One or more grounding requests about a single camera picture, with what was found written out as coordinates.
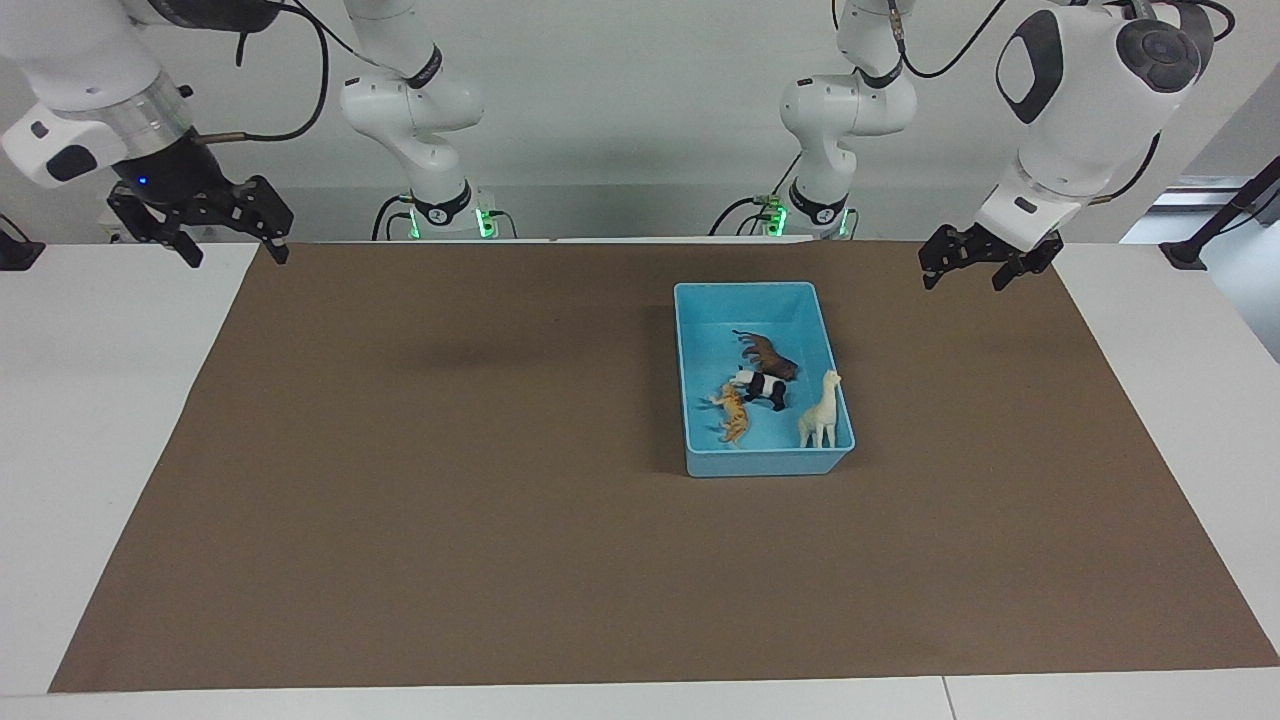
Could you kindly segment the orange tiger toy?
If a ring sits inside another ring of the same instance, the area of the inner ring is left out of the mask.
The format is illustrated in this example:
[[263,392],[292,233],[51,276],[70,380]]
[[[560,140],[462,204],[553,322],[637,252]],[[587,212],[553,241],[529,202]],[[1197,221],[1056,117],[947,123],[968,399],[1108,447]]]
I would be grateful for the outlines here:
[[719,441],[739,447],[740,439],[750,429],[748,410],[739,389],[731,383],[724,383],[718,395],[709,395],[705,401],[724,413],[724,419],[719,423],[723,430]]

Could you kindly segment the black clamp stand with pole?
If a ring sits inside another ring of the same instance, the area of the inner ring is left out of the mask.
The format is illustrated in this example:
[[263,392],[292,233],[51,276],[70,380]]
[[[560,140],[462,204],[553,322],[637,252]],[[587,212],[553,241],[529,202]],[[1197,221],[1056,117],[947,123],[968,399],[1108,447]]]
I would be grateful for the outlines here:
[[1201,261],[1204,247],[1224,234],[1238,217],[1245,214],[1253,202],[1277,182],[1280,182],[1280,154],[1247,181],[1189,240],[1160,243],[1158,249],[1178,270],[1206,270],[1206,265]]

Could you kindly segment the black and white panda toy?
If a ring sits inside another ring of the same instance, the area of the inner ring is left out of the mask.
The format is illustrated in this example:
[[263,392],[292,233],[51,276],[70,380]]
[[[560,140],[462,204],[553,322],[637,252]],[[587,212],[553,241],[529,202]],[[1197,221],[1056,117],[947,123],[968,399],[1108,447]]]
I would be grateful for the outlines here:
[[740,368],[730,377],[730,384],[741,392],[746,404],[767,400],[774,413],[786,409],[787,382],[777,375]]

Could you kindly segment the light blue storage box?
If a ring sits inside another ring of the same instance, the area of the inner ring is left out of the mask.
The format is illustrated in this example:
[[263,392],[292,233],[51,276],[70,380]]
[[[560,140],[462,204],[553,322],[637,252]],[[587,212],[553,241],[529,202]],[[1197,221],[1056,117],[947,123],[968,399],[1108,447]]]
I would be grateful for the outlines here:
[[[675,332],[687,473],[696,478],[804,477],[835,470],[858,446],[844,387],[837,389],[835,448],[801,448],[799,418],[818,402],[822,378],[837,368],[819,295],[808,282],[680,283],[675,287]],[[799,365],[787,382],[786,409],[767,400],[746,404],[749,432],[739,447],[722,443],[724,413],[705,401],[740,368],[733,331],[767,336]]]

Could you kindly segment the black table clamp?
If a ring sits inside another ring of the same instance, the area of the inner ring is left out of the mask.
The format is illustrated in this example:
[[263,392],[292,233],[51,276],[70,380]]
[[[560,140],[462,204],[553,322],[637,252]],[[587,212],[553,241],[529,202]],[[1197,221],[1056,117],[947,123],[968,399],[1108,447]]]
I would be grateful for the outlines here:
[[46,247],[0,211],[0,272],[28,270]]

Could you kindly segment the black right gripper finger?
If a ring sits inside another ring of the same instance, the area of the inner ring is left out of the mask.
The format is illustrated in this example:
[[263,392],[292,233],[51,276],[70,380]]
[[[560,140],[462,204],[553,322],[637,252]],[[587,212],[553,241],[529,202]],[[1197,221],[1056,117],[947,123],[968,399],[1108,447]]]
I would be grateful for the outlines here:
[[157,223],[150,231],[150,240],[175,252],[189,268],[201,268],[204,251],[180,223]]
[[244,182],[244,219],[276,265],[285,265],[289,249],[285,237],[294,214],[265,176],[251,176]]

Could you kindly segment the cream llama toy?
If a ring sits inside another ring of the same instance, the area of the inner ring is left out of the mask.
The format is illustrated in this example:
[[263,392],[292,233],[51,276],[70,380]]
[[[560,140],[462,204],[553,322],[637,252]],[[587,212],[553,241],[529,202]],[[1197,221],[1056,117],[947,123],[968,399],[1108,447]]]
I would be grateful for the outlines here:
[[822,392],[817,404],[797,420],[801,448],[835,448],[837,443],[837,389],[841,375],[829,369],[822,378]]

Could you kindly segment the brown table mat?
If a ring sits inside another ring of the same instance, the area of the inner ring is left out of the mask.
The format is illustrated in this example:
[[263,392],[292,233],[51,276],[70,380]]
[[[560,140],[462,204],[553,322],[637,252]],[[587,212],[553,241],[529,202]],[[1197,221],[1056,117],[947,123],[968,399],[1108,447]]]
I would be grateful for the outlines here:
[[[815,287],[852,452],[694,479],[675,287]],[[1280,664],[1061,281],[908,243],[252,260],[54,692]]]

